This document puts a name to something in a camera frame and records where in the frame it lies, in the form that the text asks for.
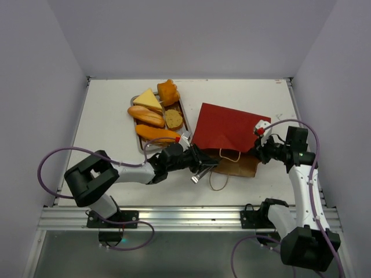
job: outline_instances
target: paper bag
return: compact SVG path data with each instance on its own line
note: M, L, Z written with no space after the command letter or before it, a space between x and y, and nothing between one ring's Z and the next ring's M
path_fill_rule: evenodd
M222 158L213 170L220 174L255 177L259 160L248 155L254 147L254 127L270 118L203 103L192 142L213 158Z

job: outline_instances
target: gray floor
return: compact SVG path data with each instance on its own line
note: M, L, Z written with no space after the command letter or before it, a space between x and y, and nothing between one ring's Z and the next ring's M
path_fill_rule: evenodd
M126 232L130 247L143 242L147 232ZM145 248L106 251L98 248L97 232L48 232L36 278L167 278L233 277L230 255L234 244L246 232L158 232ZM239 278L293 277L291 267L281 263L278 254L261 248L256 241L241 243L235 254ZM326 278L337 277L334 263ZM310 270L297 269L297 277L318 277Z

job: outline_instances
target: cheese wedge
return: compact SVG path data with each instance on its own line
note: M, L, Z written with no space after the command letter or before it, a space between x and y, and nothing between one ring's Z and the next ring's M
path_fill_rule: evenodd
M134 101L134 104L141 105L150 109L157 110L159 112L162 112L162 106L158 102L157 98L153 94L152 89L146 90L143 94L138 96Z

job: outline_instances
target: white table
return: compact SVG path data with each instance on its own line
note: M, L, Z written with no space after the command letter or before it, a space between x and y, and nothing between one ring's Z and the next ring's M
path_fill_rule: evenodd
M140 163L133 119L126 112L130 99L149 87L156 91L163 80L92 80L89 85L74 146L93 151L106 150L115 160ZM294 105L285 80L174 80L181 94L191 131L195 130L203 102L221 105L279 119L296 119ZM288 123L274 127L285 138ZM87 155L73 152L68 168ZM194 185L188 170L169 173L168 179L155 185L134 182L115 184L109 190L120 206L227 206L260 204L273 197L294 204L292 186L281 162L259 164L255 178L230 177L220 192L211 191L208 176ZM224 184L225 176L214 173L213 185ZM62 194L71 195L67 184ZM61 199L59 206L75 206L73 200Z

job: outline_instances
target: metal tray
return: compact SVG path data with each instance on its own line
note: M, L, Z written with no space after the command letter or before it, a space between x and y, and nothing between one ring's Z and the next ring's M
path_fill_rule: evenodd
M158 92L154 92L154 95L155 95L155 97L160 102L160 98L159 98ZM134 106L134 103L133 102L134 102L135 98L137 98L138 96L134 96L130 100L130 105L131 106ZM175 132L179 133L179 135L182 135L185 131L189 131L192 134L192 131L190 129L190 125L189 125L188 120L187 120L187 117L185 115L186 113L184 112L183 103L181 102L181 99L179 99L179 101L177 101L176 103L174 103L174 104L172 104L170 106L162 107L162 113L163 113L163 117L164 118L165 118L165 111L166 110L169 110L169 109L175 109L175 110L181 112L182 117L183 117L183 127L181 129L179 129L179 130L175 130ZM134 119L134 126L136 126L136 125L147 125L147 126L151 126L149 123L145 123L145 122L142 122L140 120ZM146 144L147 140L145 140L143 137L139 136L138 134L136 134L136 138L137 138L137 145L138 145L139 152L140 153L143 153L143 147ZM167 147L168 145L169 145L169 143L166 143L166 142L159 142L159 143L155 143L155 144L150 144L147 147L146 152L147 153L160 152L164 147Z

